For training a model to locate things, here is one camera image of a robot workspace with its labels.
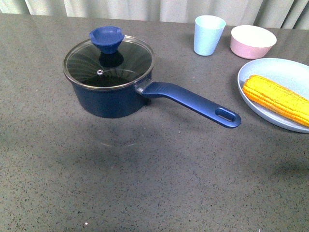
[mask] pink bowl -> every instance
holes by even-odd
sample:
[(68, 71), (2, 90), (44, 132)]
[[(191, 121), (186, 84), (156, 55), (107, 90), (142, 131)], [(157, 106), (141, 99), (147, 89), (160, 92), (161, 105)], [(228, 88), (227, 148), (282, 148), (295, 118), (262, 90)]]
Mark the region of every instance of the pink bowl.
[(276, 44), (277, 38), (264, 28), (241, 25), (231, 31), (231, 50), (245, 59), (259, 59)]

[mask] glass lid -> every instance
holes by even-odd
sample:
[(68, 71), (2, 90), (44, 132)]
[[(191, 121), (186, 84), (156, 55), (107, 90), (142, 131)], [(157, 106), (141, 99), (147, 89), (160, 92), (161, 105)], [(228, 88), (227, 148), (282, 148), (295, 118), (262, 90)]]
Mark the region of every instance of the glass lid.
[(125, 36), (118, 50), (104, 54), (90, 40), (76, 45), (63, 61), (65, 76), (89, 89), (116, 89), (141, 80), (154, 67), (155, 55), (145, 42)]

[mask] light blue cup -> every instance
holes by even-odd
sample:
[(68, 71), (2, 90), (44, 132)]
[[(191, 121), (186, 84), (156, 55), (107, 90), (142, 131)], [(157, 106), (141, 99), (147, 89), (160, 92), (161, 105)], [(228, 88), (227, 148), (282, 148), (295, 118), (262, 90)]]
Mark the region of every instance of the light blue cup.
[(226, 22), (212, 15), (202, 15), (195, 19), (194, 51), (201, 56), (214, 53)]

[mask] corn on the cob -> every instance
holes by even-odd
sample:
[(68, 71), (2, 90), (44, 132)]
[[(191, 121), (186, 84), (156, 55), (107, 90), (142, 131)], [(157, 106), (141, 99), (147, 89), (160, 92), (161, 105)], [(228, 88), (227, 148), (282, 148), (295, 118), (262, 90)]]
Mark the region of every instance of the corn on the cob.
[(309, 127), (309, 101), (297, 93), (258, 75), (250, 76), (242, 90), (251, 101)]

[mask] plate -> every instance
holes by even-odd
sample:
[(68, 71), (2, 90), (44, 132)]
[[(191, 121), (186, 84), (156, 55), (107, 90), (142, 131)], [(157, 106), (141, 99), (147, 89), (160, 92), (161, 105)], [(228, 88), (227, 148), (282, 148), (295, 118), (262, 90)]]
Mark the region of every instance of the plate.
[(249, 100), (242, 87), (253, 74), (268, 78), (309, 99), (309, 66), (279, 58), (262, 58), (246, 63), (238, 73), (238, 89), (247, 105), (265, 120), (288, 130), (309, 133), (309, 128), (282, 117)]

